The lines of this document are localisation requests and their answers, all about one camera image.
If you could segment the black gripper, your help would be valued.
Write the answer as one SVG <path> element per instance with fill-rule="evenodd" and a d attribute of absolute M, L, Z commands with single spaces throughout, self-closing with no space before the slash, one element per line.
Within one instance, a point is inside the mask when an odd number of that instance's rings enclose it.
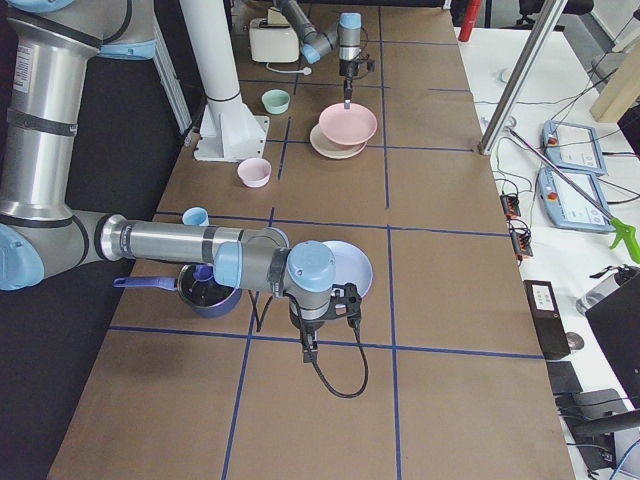
<path fill-rule="evenodd" d="M 303 362 L 313 364 L 317 362 L 318 330 L 323 326 L 322 321 L 299 322 L 300 340 L 302 345 Z"/>
<path fill-rule="evenodd" d="M 344 77 L 343 82 L 343 105 L 345 108 L 351 107 L 352 102 L 352 80 L 358 76 L 360 61 L 358 59 L 353 60 L 339 60 L 339 75 Z"/>

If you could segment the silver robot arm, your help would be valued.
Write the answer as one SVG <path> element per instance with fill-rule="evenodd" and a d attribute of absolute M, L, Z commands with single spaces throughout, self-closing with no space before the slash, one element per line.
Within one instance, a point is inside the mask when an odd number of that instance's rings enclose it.
<path fill-rule="evenodd" d="M 79 121 L 69 205 L 150 219 L 184 140 L 153 63 L 89 61 Z M 2 292 L 2 378 L 89 366 L 120 297 L 111 281 L 131 267 L 99 262 Z"/>
<path fill-rule="evenodd" d="M 334 25 L 318 30 L 297 1 L 274 1 L 273 5 L 284 15 L 300 41 L 300 53 L 308 64 L 315 64 L 330 52 L 338 51 L 339 75 L 343 78 L 343 106 L 352 105 L 353 82 L 360 65 L 368 60 L 361 47 L 362 18 L 357 12 L 341 13 Z"/>

